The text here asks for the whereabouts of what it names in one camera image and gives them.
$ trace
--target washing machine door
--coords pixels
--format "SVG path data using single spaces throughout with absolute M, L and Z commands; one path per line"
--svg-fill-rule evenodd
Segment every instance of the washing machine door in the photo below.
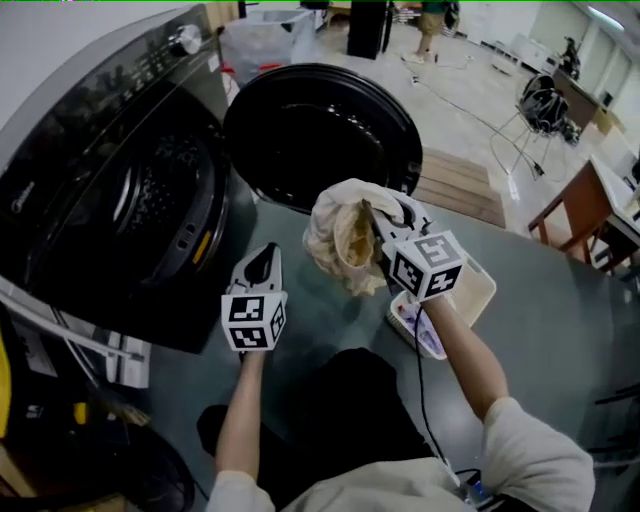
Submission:
M 233 165 L 254 190 L 305 212 L 348 178 L 411 194 L 422 167 L 420 136 L 398 101 L 326 64 L 255 78 L 231 104 L 224 134 Z

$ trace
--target black pants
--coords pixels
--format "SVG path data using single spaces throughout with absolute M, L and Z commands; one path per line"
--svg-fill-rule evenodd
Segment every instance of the black pants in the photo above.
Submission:
M 281 509 L 320 480 L 378 461 L 431 457 L 396 389 L 391 365 L 366 349 L 346 350 L 317 370 L 301 401 L 295 448 L 262 425 L 258 485 Z M 226 406 L 198 420 L 203 448 L 215 457 Z

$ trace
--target white shirt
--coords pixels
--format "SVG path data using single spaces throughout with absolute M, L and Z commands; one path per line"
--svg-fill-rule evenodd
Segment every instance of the white shirt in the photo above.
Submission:
M 593 461 L 571 439 L 522 410 L 494 403 L 484 422 L 482 484 L 541 512 L 587 512 L 595 490 Z M 455 512 L 473 510 L 436 458 L 376 462 L 318 482 L 287 512 Z M 207 512 L 271 512 L 269 495 L 244 473 L 218 474 Z

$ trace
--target forearm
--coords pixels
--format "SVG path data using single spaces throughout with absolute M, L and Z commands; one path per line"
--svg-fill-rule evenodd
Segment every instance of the forearm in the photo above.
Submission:
M 440 337 L 471 409 L 480 420 L 484 420 L 498 398 L 509 396 L 502 366 L 444 297 L 425 301 L 422 307 Z
M 245 356 L 216 447 L 216 473 L 242 471 L 254 480 L 260 464 L 260 391 L 264 352 Z

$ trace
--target laundry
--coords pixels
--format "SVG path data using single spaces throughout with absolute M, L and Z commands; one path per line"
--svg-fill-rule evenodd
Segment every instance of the laundry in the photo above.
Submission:
M 322 270 L 354 295 L 373 295 L 386 281 L 377 265 L 374 235 L 363 205 L 402 221 L 400 203 L 383 187 L 349 179 L 322 192 L 311 211 L 303 245 Z

